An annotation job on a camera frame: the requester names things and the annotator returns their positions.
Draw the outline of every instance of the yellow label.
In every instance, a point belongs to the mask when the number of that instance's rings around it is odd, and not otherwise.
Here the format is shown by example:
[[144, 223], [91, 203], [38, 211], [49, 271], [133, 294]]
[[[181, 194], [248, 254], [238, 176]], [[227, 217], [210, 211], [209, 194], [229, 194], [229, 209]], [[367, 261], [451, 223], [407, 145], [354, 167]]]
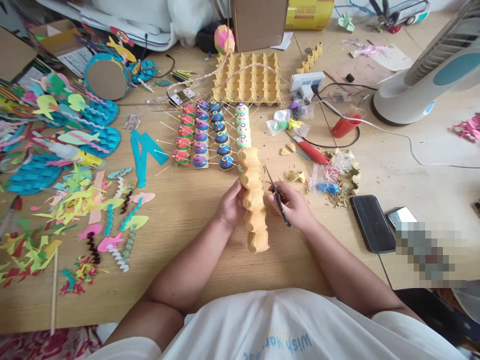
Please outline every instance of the yellow label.
[[103, 160], [95, 155], [78, 149], [78, 152], [73, 158], [68, 159], [79, 165], [88, 166], [89, 168], [98, 168]]

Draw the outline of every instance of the white fan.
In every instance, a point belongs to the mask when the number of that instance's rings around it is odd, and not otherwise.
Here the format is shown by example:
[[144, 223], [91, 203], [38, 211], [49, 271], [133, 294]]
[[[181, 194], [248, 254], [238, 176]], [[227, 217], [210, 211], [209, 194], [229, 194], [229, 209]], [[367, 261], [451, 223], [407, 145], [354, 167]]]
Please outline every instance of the white fan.
[[447, 91], [480, 83], [480, 0], [469, 0], [408, 71], [388, 80], [373, 96], [375, 116], [405, 126], [427, 115]]

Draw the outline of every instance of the egg carton scrap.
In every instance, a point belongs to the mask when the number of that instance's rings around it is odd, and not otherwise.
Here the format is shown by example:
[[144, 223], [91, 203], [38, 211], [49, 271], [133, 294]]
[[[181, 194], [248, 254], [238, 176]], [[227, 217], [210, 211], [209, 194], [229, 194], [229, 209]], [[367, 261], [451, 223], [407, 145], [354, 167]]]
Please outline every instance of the egg carton scrap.
[[[249, 55], [230, 53], [227, 56], [225, 65], [215, 74], [215, 80], [213, 81], [212, 92], [215, 101], [224, 103], [253, 103], [255, 106], [261, 104], [267, 106], [281, 104], [280, 78], [266, 67], [249, 67], [223, 83], [235, 72], [255, 63], [269, 66], [277, 73], [280, 73], [280, 62], [276, 53], [271, 55], [267, 55], [264, 52]], [[223, 61], [224, 55], [219, 55], [217, 67]]]
[[310, 72], [310, 69], [322, 55], [322, 43], [319, 42], [313, 49], [311, 49], [311, 54], [308, 55], [306, 61], [301, 63], [301, 68], [296, 70], [297, 74], [307, 74]]

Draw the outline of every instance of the scissors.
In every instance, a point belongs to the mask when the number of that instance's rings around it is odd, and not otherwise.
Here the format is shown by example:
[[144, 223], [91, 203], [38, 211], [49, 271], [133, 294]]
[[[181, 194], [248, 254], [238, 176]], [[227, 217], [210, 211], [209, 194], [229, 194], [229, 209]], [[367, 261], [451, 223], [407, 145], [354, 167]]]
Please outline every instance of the scissors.
[[291, 227], [292, 224], [290, 224], [290, 221], [289, 219], [287, 218], [287, 214], [285, 213], [285, 210], [284, 210], [284, 205], [282, 203], [282, 198], [280, 196], [280, 193], [278, 192], [277, 190], [277, 186], [275, 185], [274, 181], [272, 180], [272, 177], [270, 176], [270, 173], [269, 173], [269, 170], [267, 169], [267, 166], [265, 164], [263, 164], [265, 166], [265, 170], [266, 170], [266, 173], [268, 174], [268, 177], [270, 178], [270, 181], [271, 181], [271, 185], [273, 186], [273, 192], [275, 193], [275, 197], [276, 197], [276, 202], [278, 203], [278, 207], [280, 208], [280, 212], [281, 212], [281, 217], [283, 218], [283, 220], [285, 221], [285, 224], [288, 226], [288, 227]]

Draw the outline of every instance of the smartphone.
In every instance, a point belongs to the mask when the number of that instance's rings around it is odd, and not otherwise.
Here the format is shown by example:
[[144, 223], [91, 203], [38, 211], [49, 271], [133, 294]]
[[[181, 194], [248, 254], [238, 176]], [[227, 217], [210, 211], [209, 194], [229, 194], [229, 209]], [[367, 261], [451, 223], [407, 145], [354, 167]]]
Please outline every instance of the smartphone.
[[379, 201], [373, 195], [353, 196], [350, 204], [368, 251], [374, 254], [395, 251], [395, 238]]
[[399, 207], [385, 214], [394, 230], [399, 230], [402, 223], [417, 223], [417, 219], [408, 207]]

